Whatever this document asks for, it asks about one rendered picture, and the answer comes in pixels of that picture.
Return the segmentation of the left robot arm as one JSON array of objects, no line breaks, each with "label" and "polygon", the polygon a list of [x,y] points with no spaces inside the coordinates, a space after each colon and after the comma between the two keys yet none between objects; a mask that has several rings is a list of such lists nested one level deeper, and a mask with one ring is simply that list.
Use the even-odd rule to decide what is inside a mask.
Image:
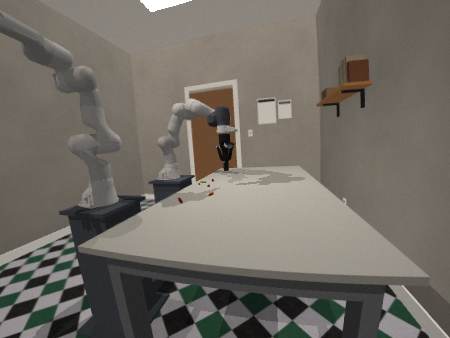
[{"label": "left robot arm", "polygon": [[196,116],[207,117],[209,115],[207,118],[208,125],[211,127],[217,127],[216,132],[219,134],[237,132],[236,128],[230,127],[230,112],[229,108],[226,106],[218,106],[216,110],[214,110],[195,99],[188,99],[185,104],[174,104],[172,107],[173,114],[167,127],[169,136],[171,137],[160,137],[157,140],[158,146],[163,151],[165,164],[164,168],[159,172],[159,178],[157,177],[156,180],[171,180],[180,178],[177,155],[174,153],[173,148],[180,145],[179,132],[183,118],[190,120],[194,120],[196,118],[195,115],[189,113],[189,110]]}]

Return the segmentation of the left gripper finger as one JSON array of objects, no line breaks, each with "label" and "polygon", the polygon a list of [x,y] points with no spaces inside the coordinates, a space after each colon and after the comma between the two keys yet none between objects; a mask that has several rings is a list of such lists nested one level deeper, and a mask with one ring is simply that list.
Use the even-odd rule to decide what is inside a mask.
[{"label": "left gripper finger", "polygon": [[223,165],[224,165],[224,171],[227,171],[227,170],[226,170],[225,146],[223,145],[222,153],[221,153],[221,150],[220,150],[220,145],[218,145],[218,146],[216,147],[216,149],[217,149],[217,151],[218,151],[220,160],[222,160],[222,163],[223,163]]},{"label": "left gripper finger", "polygon": [[[233,146],[233,147],[234,147],[234,146]],[[226,169],[227,169],[228,171],[229,171],[229,165],[228,165],[228,163],[229,163],[229,160],[231,160],[233,147],[230,148],[230,149],[229,149],[229,148],[225,149]],[[229,151],[229,153],[228,153],[228,151]]]}]

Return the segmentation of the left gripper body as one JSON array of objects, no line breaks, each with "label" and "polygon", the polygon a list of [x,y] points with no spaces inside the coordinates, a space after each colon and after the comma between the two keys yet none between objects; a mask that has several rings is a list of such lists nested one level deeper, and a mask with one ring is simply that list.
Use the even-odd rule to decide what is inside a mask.
[{"label": "left gripper body", "polygon": [[222,150],[224,141],[230,141],[230,134],[219,134],[219,145]]}]

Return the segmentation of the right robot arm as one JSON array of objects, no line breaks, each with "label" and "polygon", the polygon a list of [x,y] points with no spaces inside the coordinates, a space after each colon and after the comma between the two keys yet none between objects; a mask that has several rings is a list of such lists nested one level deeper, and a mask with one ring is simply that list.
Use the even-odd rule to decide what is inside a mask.
[{"label": "right robot arm", "polygon": [[0,32],[22,42],[22,51],[30,61],[55,69],[52,76],[57,90],[80,94],[82,122],[96,134],[75,135],[68,140],[69,150],[84,161],[91,180],[78,206],[92,209],[117,203],[110,165],[96,154],[119,151],[122,141],[106,124],[94,72],[86,66],[73,68],[73,56],[68,50],[1,10]]}]

